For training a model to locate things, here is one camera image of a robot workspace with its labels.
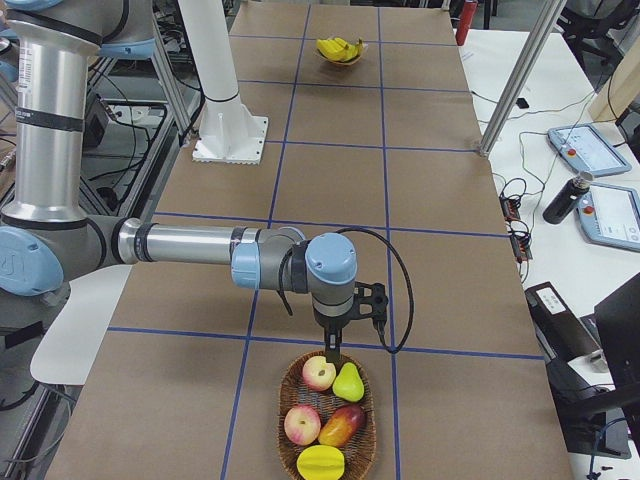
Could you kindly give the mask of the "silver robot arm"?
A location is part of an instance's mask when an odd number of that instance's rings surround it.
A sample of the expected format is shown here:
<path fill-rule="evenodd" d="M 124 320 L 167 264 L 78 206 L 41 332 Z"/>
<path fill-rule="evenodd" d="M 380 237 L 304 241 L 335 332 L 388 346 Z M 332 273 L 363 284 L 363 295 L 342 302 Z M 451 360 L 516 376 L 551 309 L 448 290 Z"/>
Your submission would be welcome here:
<path fill-rule="evenodd" d="M 87 83 L 95 57 L 153 60 L 158 27 L 149 1 L 10 1 L 19 42 L 14 194 L 1 209 L 1 290 L 37 297 L 117 264 L 222 264 L 238 286 L 307 294 L 340 359 L 343 328 L 359 313 L 356 253 L 338 233 L 172 227 L 136 218 L 129 192 L 108 215 L 79 200 Z"/>

